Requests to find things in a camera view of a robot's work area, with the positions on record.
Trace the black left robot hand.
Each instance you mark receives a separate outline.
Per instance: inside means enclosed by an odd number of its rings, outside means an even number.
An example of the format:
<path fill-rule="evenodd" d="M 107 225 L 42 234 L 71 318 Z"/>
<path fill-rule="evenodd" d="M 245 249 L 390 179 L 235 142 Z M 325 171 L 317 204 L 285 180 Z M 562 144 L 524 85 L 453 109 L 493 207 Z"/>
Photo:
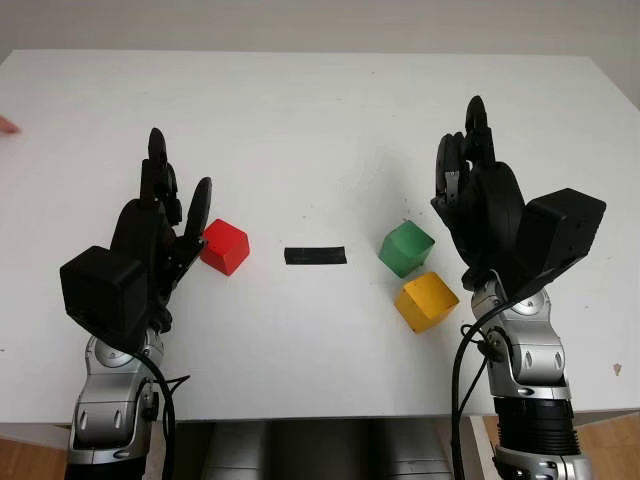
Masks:
<path fill-rule="evenodd" d="M 168 161 L 160 129 L 151 129 L 148 157 L 142 161 L 140 194 L 120 213 L 110 249 L 140 261 L 148 274 L 145 319 L 165 333 L 171 329 L 168 303 L 173 290 L 206 245 L 203 232 L 209 216 L 212 180 L 202 178 L 189 206 L 181 235 L 174 227 L 182 221 L 175 171 Z"/>

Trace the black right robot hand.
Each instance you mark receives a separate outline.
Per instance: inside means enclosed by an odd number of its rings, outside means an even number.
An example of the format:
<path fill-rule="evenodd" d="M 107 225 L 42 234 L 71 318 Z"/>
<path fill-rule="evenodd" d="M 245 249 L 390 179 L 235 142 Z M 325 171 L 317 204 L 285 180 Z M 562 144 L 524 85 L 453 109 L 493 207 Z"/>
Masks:
<path fill-rule="evenodd" d="M 511 168 L 496 159 L 487 112 L 478 95 L 469 101 L 465 131 L 440 140 L 431 205 L 467 265 L 463 287 L 474 291 L 500 276 L 515 248 L 524 200 Z"/>

